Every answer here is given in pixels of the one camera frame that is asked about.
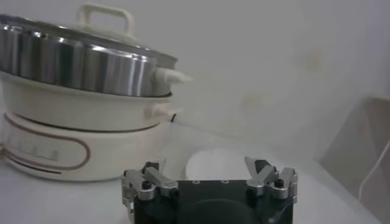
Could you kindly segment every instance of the wall stain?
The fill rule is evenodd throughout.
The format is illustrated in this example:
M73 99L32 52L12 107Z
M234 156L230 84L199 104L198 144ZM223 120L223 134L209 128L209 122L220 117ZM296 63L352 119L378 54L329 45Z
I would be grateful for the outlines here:
M307 72L318 72L323 67L323 59L323 52L318 48L314 48L294 56L293 63L299 69Z
M247 93L241 99L240 110L244 114L254 113L263 106L263 97L260 93Z

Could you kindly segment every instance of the lid handle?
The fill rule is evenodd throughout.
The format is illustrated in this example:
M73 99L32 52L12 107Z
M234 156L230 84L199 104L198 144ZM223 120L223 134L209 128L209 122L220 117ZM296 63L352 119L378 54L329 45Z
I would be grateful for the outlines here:
M134 36L134 17L128 11L88 2L82 5L77 13L77 20L81 26L90 26L90 17L92 12L122 17L124 19L124 34L130 37Z

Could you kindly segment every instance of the metal rim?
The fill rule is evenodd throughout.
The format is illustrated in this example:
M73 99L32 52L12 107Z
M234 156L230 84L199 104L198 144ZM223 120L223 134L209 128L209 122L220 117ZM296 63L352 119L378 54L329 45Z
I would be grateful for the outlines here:
M119 51L118 49L121 49L122 52L133 52L138 50L140 53L142 52L143 54L150 56L156 57L156 55L159 55L160 57L166 58L168 60L177 61L177 58L153 50L143 44L128 45L114 39L100 37L98 35L81 30L75 30L68 26L55 25L44 21L7 14L0 15L0 24L2 25L2 28L8 26L8 29L19 30L19 32L23 33L32 33L34 37L50 38L57 41L61 40L61 43L67 43L71 45L84 45L89 43L90 45L98 45L117 51Z

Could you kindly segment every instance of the white wall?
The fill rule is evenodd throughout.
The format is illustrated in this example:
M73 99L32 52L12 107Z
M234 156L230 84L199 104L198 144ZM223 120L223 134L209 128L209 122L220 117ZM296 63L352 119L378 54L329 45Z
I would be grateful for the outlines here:
M0 0L0 12L73 23L82 2ZM130 11L137 37L195 78L174 88L183 124L318 156L362 97L390 87L388 0L95 2Z

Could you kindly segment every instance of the stainless steel pot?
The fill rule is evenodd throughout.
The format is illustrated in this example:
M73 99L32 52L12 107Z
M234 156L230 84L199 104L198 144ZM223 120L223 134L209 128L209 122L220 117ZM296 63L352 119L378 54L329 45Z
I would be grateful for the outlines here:
M120 16L124 33L92 27L92 12ZM171 84L191 80L177 59L133 37L133 17L122 9L87 3L78 26L0 15L0 70L67 88L136 97L168 96Z

